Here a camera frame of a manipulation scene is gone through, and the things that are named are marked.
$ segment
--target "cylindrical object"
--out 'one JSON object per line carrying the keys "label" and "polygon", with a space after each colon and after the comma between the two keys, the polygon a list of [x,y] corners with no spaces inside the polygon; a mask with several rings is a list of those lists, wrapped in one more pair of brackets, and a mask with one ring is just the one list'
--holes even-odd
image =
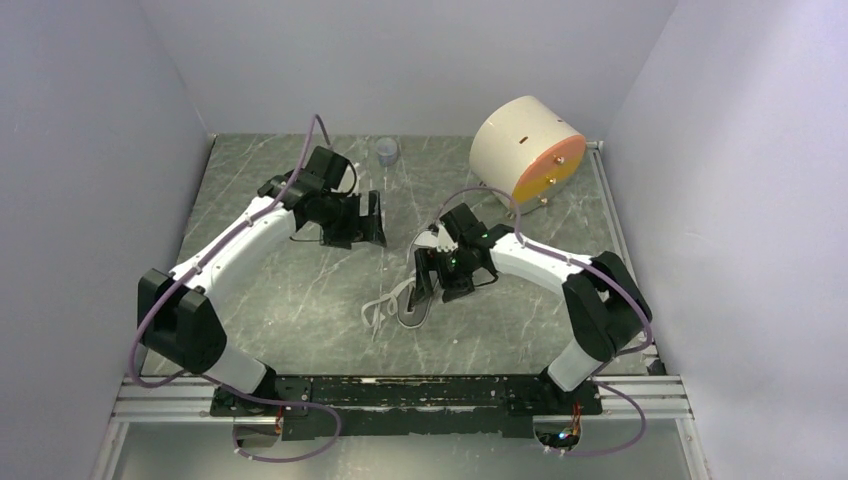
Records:
{"label": "cylindrical object", "polygon": [[524,212],[530,203],[547,203],[543,192],[571,176],[585,150],[583,135],[528,95],[489,116],[474,137],[469,160],[483,183],[510,192]]}
{"label": "cylindrical object", "polygon": [[375,148],[377,151],[377,161],[380,165],[388,167],[394,165],[398,158],[398,144],[392,137],[383,137],[377,140]]}

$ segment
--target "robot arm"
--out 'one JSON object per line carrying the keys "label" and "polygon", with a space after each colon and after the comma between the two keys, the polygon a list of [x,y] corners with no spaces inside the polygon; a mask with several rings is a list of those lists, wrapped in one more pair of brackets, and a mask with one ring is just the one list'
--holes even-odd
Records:
{"label": "robot arm", "polygon": [[[348,159],[323,147],[309,162],[270,213],[245,228],[223,247],[222,239],[257,212],[273,205],[292,172],[275,176],[257,191],[247,209],[208,246],[168,274],[151,269],[139,281],[138,321],[161,295],[190,270],[196,274],[155,315],[142,337],[151,350],[196,375],[205,375],[259,398],[277,398],[276,372],[228,341],[216,314],[242,275],[279,248],[307,222],[321,225],[321,244],[351,248],[369,241],[386,246],[379,192],[369,192],[368,214],[359,215],[360,196],[336,191]],[[202,268],[198,261],[216,250]]]}
{"label": "robot arm", "polygon": [[[601,365],[612,360],[642,330],[642,323],[627,302],[584,269],[556,260],[522,245],[512,228],[497,225],[486,229],[466,204],[441,217],[429,235],[416,239],[415,288],[407,311],[434,294],[431,272],[444,289],[447,303],[472,293],[474,271],[483,268],[497,281],[499,274],[521,277],[561,295],[568,307],[574,339],[542,372],[561,394],[574,391]],[[632,296],[648,319],[651,311],[622,260],[612,252],[598,256],[577,255],[544,246],[604,272]]]}

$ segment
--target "marble tabletop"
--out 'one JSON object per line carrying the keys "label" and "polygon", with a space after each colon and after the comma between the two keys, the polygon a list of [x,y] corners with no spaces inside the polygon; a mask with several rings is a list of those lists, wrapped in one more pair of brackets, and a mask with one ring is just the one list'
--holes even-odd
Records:
{"label": "marble tabletop", "polygon": [[[352,250],[317,243],[280,243],[242,280],[218,314],[231,341],[280,374],[536,373],[572,339],[561,299],[514,277],[447,305],[434,303],[418,330],[387,320],[372,340],[360,319],[366,302],[410,275],[406,251],[414,234],[453,192],[479,180],[470,172],[471,137],[396,137],[401,159],[377,163],[377,136],[336,136],[336,151],[358,163],[362,190],[382,192],[388,248]],[[296,163],[303,135],[219,135],[185,230],[179,261],[226,228],[268,178]],[[615,251],[603,190],[590,159],[581,163],[548,206],[522,219],[523,233],[581,254]],[[486,223],[511,223],[487,192],[462,198]],[[304,227],[295,238],[317,239]],[[178,368],[150,352],[143,373]],[[606,374],[645,374],[640,355],[622,357]]]}

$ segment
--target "white enclosure wall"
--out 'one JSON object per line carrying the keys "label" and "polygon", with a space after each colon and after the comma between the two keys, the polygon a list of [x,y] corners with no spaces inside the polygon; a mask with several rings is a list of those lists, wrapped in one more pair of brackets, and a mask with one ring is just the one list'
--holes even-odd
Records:
{"label": "white enclosure wall", "polygon": [[0,3],[4,479],[87,478],[207,135],[133,0]]}
{"label": "white enclosure wall", "polygon": [[681,1],[607,138],[715,478],[848,478],[848,4]]}
{"label": "white enclosure wall", "polygon": [[533,94],[603,136],[675,0],[142,0],[214,132],[473,135]]}

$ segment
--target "small cup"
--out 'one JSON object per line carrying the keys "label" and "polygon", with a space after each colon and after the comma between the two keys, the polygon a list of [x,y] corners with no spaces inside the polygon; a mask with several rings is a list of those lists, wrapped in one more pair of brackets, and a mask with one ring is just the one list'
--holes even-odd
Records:
{"label": "small cup", "polygon": [[383,167],[394,165],[398,159],[398,144],[394,138],[383,137],[377,140],[375,145],[377,151],[377,161]]}

